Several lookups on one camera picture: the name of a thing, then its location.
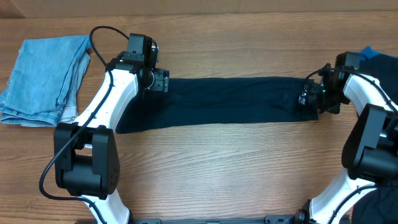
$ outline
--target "black cloth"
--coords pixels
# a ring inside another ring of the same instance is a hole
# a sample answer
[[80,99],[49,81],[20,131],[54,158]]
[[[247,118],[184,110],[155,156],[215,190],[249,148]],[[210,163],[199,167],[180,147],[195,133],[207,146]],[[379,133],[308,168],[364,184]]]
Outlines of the black cloth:
[[[398,58],[377,55],[361,61],[360,71],[377,77],[387,95],[398,103]],[[363,197],[353,210],[353,224],[398,223],[398,187],[377,189]]]
[[125,109],[117,133],[213,123],[265,123],[318,119],[298,108],[301,78],[199,78],[169,80],[169,92],[145,91]]

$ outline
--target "light blue denim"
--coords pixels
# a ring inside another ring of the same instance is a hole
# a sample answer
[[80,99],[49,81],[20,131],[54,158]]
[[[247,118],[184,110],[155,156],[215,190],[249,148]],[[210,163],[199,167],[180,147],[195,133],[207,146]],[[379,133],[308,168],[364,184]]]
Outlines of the light blue denim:
[[0,95],[0,121],[30,127],[73,121],[90,47],[88,35],[25,40]]

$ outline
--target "dark garment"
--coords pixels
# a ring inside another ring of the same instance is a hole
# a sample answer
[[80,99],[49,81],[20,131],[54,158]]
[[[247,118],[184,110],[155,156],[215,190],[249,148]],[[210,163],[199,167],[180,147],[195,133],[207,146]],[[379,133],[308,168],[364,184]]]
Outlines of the dark garment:
[[[362,53],[360,70],[380,81],[387,95],[398,103],[398,58],[367,47]],[[398,188],[377,189],[363,197],[353,210],[353,224],[398,224]]]
[[116,132],[196,124],[316,120],[316,108],[297,108],[302,85],[301,78],[171,78],[168,93],[146,91],[144,97],[135,97]]

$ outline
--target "beige wall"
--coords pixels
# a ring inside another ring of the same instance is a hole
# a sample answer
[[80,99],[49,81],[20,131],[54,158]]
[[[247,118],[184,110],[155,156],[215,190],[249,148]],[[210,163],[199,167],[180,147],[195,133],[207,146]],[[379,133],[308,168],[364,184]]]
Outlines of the beige wall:
[[0,0],[0,17],[392,11],[398,0]]

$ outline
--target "wooden table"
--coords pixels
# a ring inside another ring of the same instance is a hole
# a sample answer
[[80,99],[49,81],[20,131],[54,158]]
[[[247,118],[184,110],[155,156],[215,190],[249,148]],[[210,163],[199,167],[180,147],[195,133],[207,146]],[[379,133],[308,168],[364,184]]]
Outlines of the wooden table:
[[[370,45],[398,55],[398,12],[272,13],[0,20],[0,91],[24,39],[89,34],[94,26],[153,37],[172,78],[305,77],[347,50]],[[110,30],[95,33],[109,61],[126,49]],[[82,112],[104,67],[92,54],[78,94]],[[117,135],[118,190],[136,218],[233,218],[294,213],[341,168],[354,123],[340,115],[304,123],[211,124]],[[0,223],[73,223],[92,219],[81,202],[41,196],[38,183],[53,156],[53,128],[0,124]],[[55,185],[47,191],[68,195]]]

